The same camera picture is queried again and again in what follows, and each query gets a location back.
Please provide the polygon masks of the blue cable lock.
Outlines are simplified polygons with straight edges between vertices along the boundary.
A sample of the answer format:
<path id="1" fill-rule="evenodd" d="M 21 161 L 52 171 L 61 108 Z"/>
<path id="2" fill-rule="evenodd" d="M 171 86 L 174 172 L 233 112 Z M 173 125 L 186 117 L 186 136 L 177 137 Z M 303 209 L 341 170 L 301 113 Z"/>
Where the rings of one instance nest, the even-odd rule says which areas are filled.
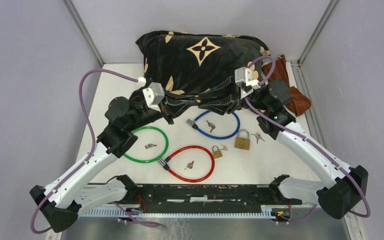
<path id="1" fill-rule="evenodd" d="M 239 130 L 240 130 L 240 127 L 241 127 L 241 121 L 240 121 L 240 118 L 239 116 L 233 112 L 231 115 L 234 116 L 235 120 L 236 120 L 236 129 L 228 134 L 228 135 L 225 135 L 225 136 L 217 136 L 217 135 L 213 135 L 211 133 L 208 133 L 208 132 L 205 132 L 203 131 L 196 123 L 197 120 L 201 119 L 202 117 L 210 114 L 210 113 L 213 113 L 212 111 L 210 110 L 206 110 L 204 112 L 202 112 L 201 114 L 199 114 L 197 117 L 195 117 L 193 120 L 191 119 L 187 119 L 186 120 L 186 123 L 192 127 L 194 130 L 198 131 L 200 134 L 204 135 L 205 137 L 207 138 L 210 138 L 210 139 L 214 139 L 214 140 L 227 140 L 227 139 L 230 139 L 230 138 L 233 138 L 235 137 L 238 133 L 239 133 Z"/>

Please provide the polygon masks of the large brass padlock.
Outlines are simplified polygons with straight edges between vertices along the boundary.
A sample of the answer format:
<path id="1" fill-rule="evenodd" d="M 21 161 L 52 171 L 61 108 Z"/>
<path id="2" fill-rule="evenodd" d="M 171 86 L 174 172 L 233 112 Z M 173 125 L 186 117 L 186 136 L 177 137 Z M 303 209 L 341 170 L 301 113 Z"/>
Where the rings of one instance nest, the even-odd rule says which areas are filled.
<path id="1" fill-rule="evenodd" d="M 234 141 L 234 147 L 240 150 L 250 150 L 250 133 L 246 129 L 240 129 Z"/>

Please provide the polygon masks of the small silver keys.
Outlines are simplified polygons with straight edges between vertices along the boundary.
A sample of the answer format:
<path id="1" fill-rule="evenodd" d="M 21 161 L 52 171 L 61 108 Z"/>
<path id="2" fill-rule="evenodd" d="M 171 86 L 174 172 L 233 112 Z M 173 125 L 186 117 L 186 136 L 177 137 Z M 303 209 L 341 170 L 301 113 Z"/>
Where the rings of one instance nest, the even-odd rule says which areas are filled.
<path id="1" fill-rule="evenodd" d="M 144 147 L 145 147 L 145 149 L 150 149 L 150 148 L 153 148 L 153 147 L 156 147 L 156 146 L 157 146 L 156 144 L 148 143 Z"/>

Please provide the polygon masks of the small brass padlock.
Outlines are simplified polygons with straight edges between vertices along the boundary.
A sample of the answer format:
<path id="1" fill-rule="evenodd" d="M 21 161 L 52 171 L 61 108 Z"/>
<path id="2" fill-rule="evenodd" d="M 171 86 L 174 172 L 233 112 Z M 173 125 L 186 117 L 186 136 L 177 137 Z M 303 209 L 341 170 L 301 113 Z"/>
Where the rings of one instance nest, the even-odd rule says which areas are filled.
<path id="1" fill-rule="evenodd" d="M 212 147 L 212 155 L 213 155 L 214 159 L 219 159 L 219 158 L 223 157 L 223 153 L 217 145 L 214 145 Z"/>

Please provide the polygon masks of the green cable lock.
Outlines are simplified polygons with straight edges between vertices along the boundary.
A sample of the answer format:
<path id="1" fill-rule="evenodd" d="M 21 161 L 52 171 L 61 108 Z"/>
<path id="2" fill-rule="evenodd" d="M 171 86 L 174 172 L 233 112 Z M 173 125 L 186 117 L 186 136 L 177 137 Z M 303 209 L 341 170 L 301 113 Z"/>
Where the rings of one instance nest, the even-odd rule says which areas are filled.
<path id="1" fill-rule="evenodd" d="M 167 153 L 169 138 L 162 129 L 155 126 L 143 126 L 134 130 L 133 133 L 143 137 L 143 139 L 139 141 L 138 147 L 134 147 L 124 154 L 124 158 L 139 164 L 149 164 Z M 157 146 L 145 149 L 147 144 L 156 144 Z"/>

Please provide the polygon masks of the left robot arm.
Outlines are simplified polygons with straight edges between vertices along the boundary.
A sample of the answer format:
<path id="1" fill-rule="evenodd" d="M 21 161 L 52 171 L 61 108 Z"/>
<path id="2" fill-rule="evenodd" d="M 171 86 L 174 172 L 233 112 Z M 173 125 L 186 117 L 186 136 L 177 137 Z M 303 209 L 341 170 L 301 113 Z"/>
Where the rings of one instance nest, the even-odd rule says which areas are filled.
<path id="1" fill-rule="evenodd" d="M 56 180 L 30 190 L 37 205 L 30 220 L 31 231 L 40 234 L 35 228 L 38 213 L 45 217 L 49 230 L 60 233 L 96 207 L 121 200 L 134 202 L 137 186 L 127 175 L 92 189 L 86 186 L 134 145 L 138 139 L 135 130 L 162 118 L 173 124 L 175 118 L 199 104 L 195 95 L 157 93 L 150 88 L 134 92 L 131 98 L 114 98 L 105 112 L 108 124 L 102 133 L 92 136 L 91 149 Z"/>

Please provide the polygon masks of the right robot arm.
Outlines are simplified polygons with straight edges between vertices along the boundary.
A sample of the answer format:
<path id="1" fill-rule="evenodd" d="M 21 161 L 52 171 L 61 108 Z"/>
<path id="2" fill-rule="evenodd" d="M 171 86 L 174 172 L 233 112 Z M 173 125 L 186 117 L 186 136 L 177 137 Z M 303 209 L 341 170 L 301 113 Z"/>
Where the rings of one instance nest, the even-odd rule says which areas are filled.
<path id="1" fill-rule="evenodd" d="M 269 189 L 269 199 L 282 204 L 299 199 L 319 205 L 329 216 L 340 220 L 350 213 L 361 218 L 371 216 L 366 198 L 368 171 L 350 166 L 318 143 L 290 114 L 284 105 L 291 100 L 288 85 L 273 80 L 260 89 L 247 92 L 229 78 L 222 84 L 198 95 L 199 108 L 219 115 L 247 108 L 257 114 L 259 128 L 273 140 L 298 156 L 319 181 L 282 177 Z"/>

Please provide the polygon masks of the blue lock keys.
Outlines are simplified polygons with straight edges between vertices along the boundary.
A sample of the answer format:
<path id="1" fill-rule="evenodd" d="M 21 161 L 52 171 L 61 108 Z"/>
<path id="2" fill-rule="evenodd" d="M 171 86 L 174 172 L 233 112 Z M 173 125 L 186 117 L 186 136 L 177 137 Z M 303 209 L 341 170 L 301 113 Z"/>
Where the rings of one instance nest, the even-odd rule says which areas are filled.
<path id="1" fill-rule="evenodd" d="M 207 123 L 208 127 L 210 128 L 209 132 L 212 133 L 213 130 L 216 128 L 215 124 L 210 122 L 209 120 L 206 120 L 206 123 Z"/>

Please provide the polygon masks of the red lock keys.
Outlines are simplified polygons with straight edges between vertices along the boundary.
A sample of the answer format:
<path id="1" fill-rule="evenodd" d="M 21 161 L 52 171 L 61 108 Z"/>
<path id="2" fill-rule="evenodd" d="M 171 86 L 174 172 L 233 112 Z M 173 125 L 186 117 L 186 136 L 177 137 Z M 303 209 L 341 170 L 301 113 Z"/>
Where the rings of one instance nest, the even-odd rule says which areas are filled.
<path id="1" fill-rule="evenodd" d="M 194 163 L 194 161 L 189 162 L 184 169 L 192 169 L 194 167 Z"/>

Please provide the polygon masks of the black floral pillow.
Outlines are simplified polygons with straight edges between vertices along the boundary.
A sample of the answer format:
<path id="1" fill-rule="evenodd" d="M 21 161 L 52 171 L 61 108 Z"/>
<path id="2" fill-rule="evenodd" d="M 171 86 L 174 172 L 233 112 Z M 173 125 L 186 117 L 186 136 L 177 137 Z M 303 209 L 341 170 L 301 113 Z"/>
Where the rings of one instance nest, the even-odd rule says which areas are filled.
<path id="1" fill-rule="evenodd" d="M 144 77 L 176 95 L 197 95 L 218 86 L 235 70 L 270 55 L 259 38 L 247 35 L 152 31 L 136 40 Z"/>

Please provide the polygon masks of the large padlock keys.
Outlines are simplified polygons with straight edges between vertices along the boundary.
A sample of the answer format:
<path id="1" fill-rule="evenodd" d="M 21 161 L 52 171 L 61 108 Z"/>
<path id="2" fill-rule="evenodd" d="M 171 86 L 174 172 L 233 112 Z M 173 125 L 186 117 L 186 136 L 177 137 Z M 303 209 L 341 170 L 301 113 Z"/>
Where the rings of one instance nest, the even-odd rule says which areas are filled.
<path id="1" fill-rule="evenodd" d="M 252 133 L 251 135 L 255 137 L 257 144 L 259 143 L 259 141 L 265 142 L 265 140 L 262 138 L 262 135 L 259 132 Z"/>

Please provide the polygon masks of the small padlock keys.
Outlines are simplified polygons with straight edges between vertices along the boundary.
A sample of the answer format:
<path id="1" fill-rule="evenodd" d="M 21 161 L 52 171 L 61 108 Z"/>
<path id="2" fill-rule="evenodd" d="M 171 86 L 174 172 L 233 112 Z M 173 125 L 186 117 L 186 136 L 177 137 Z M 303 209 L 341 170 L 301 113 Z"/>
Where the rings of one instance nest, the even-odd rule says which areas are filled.
<path id="1" fill-rule="evenodd" d="M 221 151 L 227 151 L 228 150 L 228 147 L 226 145 L 221 144 L 221 143 L 219 145 L 220 145 L 220 150 Z"/>

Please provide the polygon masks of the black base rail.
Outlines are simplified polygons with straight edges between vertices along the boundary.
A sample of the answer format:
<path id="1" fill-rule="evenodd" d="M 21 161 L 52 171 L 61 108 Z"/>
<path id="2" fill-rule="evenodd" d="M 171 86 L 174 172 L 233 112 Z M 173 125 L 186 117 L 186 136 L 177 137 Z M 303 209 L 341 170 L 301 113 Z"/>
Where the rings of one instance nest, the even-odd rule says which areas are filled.
<path id="1" fill-rule="evenodd" d="M 256 214 L 262 206 L 302 203 L 265 184 L 142 184 L 120 200 L 123 205 L 141 205 L 148 214 Z"/>

